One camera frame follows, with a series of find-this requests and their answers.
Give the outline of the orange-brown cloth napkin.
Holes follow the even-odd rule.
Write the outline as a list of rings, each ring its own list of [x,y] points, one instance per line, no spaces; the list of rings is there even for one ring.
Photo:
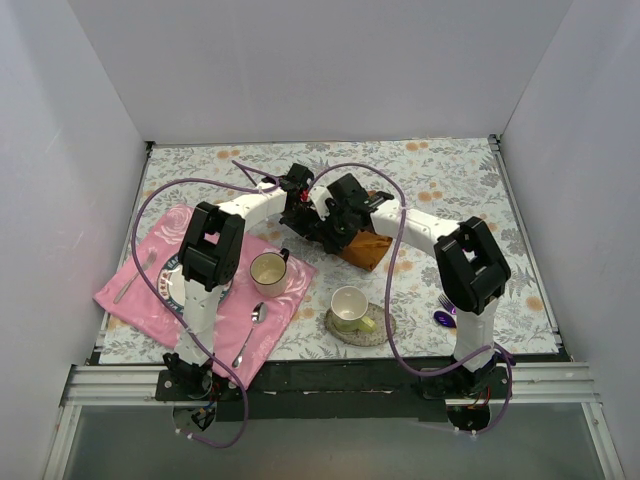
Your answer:
[[[391,244],[391,237],[359,229],[337,256],[357,268],[371,272],[387,254]]]

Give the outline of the purple fork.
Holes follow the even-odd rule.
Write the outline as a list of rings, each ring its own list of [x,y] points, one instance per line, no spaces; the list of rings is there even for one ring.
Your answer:
[[[452,303],[452,301],[444,294],[441,293],[438,297],[438,300],[441,304],[441,306],[450,314],[455,315],[456,314],[456,308],[455,305]]]

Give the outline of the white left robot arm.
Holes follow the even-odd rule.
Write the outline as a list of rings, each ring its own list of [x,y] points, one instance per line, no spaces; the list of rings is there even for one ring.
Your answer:
[[[236,202],[215,206],[199,203],[178,251],[185,284],[184,327],[178,345],[163,356],[158,400],[212,400],[232,397],[229,385],[246,394],[246,383],[214,352],[214,330],[223,287],[240,266],[244,234],[273,215],[303,220],[312,212],[307,200],[314,175],[301,164],[277,178],[266,177],[245,189]]]

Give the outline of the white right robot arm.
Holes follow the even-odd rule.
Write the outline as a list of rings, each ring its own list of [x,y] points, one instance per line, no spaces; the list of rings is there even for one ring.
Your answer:
[[[487,224],[478,217],[452,221],[410,209],[402,193],[368,193],[351,174],[325,189],[310,187],[302,200],[315,211],[313,227],[331,247],[344,247],[359,231],[387,236],[432,256],[440,283],[456,310],[456,343],[450,364],[412,369],[425,397],[475,397],[496,369],[495,314],[511,269]]]

